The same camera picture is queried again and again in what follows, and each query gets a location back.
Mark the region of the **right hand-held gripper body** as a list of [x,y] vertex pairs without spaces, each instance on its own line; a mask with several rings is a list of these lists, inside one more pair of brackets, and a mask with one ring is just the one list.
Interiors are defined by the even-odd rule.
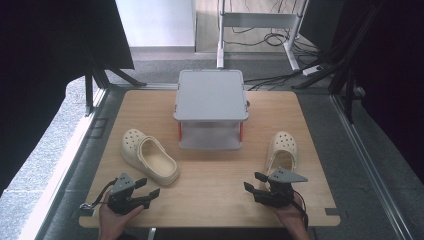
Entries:
[[254,199],[256,202],[281,208],[290,205],[294,201],[293,183],[307,182],[308,179],[284,168],[278,168],[268,176],[268,190],[264,191],[264,196]]

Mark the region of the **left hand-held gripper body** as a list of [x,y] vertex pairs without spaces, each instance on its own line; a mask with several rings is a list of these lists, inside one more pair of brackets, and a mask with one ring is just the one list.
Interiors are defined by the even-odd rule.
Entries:
[[115,184],[113,185],[107,205],[116,214],[126,215],[133,209],[143,206],[145,209],[149,208],[148,204],[138,204],[135,198],[132,197],[135,188],[135,182],[130,178],[127,173],[122,173]]

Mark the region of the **cream clog shoe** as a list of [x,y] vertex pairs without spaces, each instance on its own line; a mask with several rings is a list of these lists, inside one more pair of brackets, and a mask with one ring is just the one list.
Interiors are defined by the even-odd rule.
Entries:
[[294,171],[298,162],[298,148],[294,137],[285,131],[277,132],[270,140],[263,173],[270,175],[278,168]]
[[177,162],[160,142],[138,129],[127,130],[121,142],[123,160],[161,186],[169,186],[180,175]]

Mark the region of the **grey two-tier shoe rack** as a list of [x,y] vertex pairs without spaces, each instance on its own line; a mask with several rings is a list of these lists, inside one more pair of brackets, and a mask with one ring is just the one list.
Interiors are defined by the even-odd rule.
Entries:
[[179,146],[239,150],[248,107],[241,71],[181,71],[174,104]]

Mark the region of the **person's right hand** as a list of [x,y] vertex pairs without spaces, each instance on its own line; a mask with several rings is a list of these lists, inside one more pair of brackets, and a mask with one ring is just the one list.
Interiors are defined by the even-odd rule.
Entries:
[[311,240],[301,213],[293,205],[282,208],[268,207],[268,209],[276,215],[293,240]]

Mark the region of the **person's left hand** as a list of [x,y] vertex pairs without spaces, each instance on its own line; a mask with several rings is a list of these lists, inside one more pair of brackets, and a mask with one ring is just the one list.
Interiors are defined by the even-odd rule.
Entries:
[[124,232],[126,225],[144,210],[136,207],[126,215],[114,213],[106,203],[99,208],[98,240],[117,240]]

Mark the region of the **black metal stand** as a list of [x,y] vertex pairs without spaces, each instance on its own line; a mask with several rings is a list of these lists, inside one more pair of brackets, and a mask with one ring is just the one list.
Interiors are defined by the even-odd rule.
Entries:
[[292,89],[306,89],[333,74],[334,78],[331,80],[327,90],[330,94],[334,95],[339,94],[342,89],[345,89],[343,113],[350,123],[353,122],[352,105],[354,100],[352,63],[376,16],[385,3],[385,0],[351,1],[356,3],[363,2],[364,9],[358,13],[355,22],[344,34],[340,42],[313,62],[313,65],[317,65],[321,62],[328,62],[330,66],[311,79],[292,86]]
[[105,63],[96,64],[90,66],[84,76],[85,80],[85,115],[89,116],[94,112],[94,93],[93,83],[101,89],[107,89],[110,85],[110,81],[106,75],[106,71],[109,70],[124,81],[130,83],[133,86],[146,86],[146,83],[136,80],[124,71],[107,65]]

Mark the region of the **white power strip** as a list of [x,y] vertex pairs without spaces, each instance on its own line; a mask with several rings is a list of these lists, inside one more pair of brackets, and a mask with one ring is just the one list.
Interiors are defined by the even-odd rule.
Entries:
[[307,68],[305,70],[302,71],[304,76],[310,76],[313,75],[315,73],[318,73],[319,71],[321,71],[323,68],[320,65],[316,65],[310,68]]

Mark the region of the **black curtain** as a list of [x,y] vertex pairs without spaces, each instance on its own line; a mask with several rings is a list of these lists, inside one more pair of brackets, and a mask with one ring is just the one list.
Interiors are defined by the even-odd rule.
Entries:
[[70,82],[133,67],[116,0],[0,0],[0,196]]
[[362,105],[424,184],[424,0],[344,0],[355,20],[377,9],[351,66]]

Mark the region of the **white metal stand frame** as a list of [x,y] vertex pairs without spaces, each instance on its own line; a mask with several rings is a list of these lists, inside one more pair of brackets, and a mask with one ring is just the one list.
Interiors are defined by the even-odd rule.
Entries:
[[292,48],[299,33],[308,2],[309,0],[303,0],[297,13],[282,14],[227,12],[225,10],[225,0],[218,0],[219,38],[217,44],[217,68],[224,68],[224,32],[226,27],[277,28],[290,30],[289,40],[283,44],[283,47],[292,70],[299,71],[300,67]]

